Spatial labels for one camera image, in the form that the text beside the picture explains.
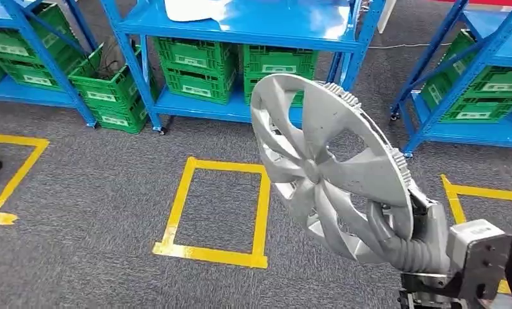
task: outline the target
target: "crate label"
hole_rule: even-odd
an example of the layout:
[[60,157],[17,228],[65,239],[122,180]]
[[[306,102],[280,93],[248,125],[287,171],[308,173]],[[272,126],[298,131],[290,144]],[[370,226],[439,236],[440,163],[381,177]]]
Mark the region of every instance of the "crate label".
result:
[[140,119],[144,119],[147,115],[147,111],[146,109],[144,108],[141,112],[140,112]]
[[31,82],[32,84],[40,84],[46,86],[53,86],[50,80],[42,79],[41,77],[34,77],[30,75],[23,75],[25,82]]
[[[56,30],[58,32],[61,32],[62,34],[66,34],[66,30],[62,26],[58,26]],[[46,37],[42,39],[42,42],[45,48],[49,48],[49,46],[53,45],[53,43],[56,42],[58,39],[58,35],[55,35],[54,33],[49,33]]]
[[133,81],[133,84],[129,88],[129,95],[133,95],[136,92],[136,90],[137,90],[136,83]]
[[495,84],[488,82],[481,89],[482,91],[512,91],[512,84]]
[[126,120],[111,118],[111,117],[107,117],[107,116],[102,116],[102,121],[107,122],[109,124],[117,124],[117,125],[126,126],[126,127],[129,126],[129,124]]
[[115,97],[113,95],[107,95],[105,93],[98,93],[98,92],[90,92],[87,91],[87,97],[89,98],[95,98],[97,100],[104,100],[104,101],[110,101],[110,102],[117,102],[115,100]]
[[487,113],[460,113],[457,119],[488,119],[491,116],[491,112]]
[[298,71],[297,66],[273,66],[270,64],[264,64],[261,69],[264,73],[295,73]]
[[9,46],[0,44],[0,52],[12,53],[13,55],[30,56],[24,48],[19,46]]
[[210,90],[207,89],[201,89],[191,86],[183,86],[182,87],[183,92],[192,93],[194,95],[202,95],[204,97],[212,97],[212,94],[210,93]]
[[200,66],[201,68],[208,68],[208,63],[205,59],[191,58],[182,55],[175,55],[177,63],[183,63],[190,66]]
[[436,102],[436,104],[439,104],[440,101],[442,100],[442,96],[440,95],[440,92],[436,88],[436,85],[434,85],[434,84],[430,85],[430,87],[428,87],[428,91],[432,95],[434,102]]

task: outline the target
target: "cable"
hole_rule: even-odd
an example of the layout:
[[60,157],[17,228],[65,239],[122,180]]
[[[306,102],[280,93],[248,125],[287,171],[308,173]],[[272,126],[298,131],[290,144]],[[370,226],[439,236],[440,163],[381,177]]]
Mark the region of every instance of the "cable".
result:
[[[428,43],[422,43],[422,44],[400,44],[400,45],[393,45],[393,46],[370,46],[368,48],[376,49],[376,50],[388,50],[390,48],[398,48],[398,47],[420,47],[420,46],[428,46],[430,44]],[[444,43],[440,44],[440,46],[448,46],[451,45],[451,43]]]

